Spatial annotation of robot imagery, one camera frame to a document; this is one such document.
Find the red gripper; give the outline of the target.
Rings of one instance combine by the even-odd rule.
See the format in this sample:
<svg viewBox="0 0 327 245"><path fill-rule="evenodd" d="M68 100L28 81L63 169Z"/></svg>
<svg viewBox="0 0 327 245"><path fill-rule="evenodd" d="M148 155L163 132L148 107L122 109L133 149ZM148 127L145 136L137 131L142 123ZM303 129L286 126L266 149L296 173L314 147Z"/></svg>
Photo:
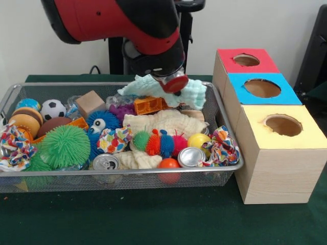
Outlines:
<svg viewBox="0 0 327 245"><path fill-rule="evenodd" d="M158 81L165 93L177 93L184 89L189 78L184 72L178 71L169 76L159 77Z"/></svg>

